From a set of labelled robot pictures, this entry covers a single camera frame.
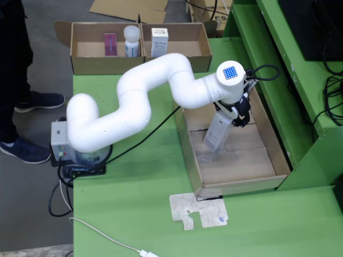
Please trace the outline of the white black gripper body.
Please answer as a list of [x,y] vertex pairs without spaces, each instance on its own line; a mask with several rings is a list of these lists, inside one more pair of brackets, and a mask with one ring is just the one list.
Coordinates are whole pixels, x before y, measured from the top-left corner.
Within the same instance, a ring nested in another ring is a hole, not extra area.
[[219,101],[219,108],[230,118],[244,117],[245,107],[242,105],[242,103],[243,99],[240,99],[234,104],[228,104],[223,101]]

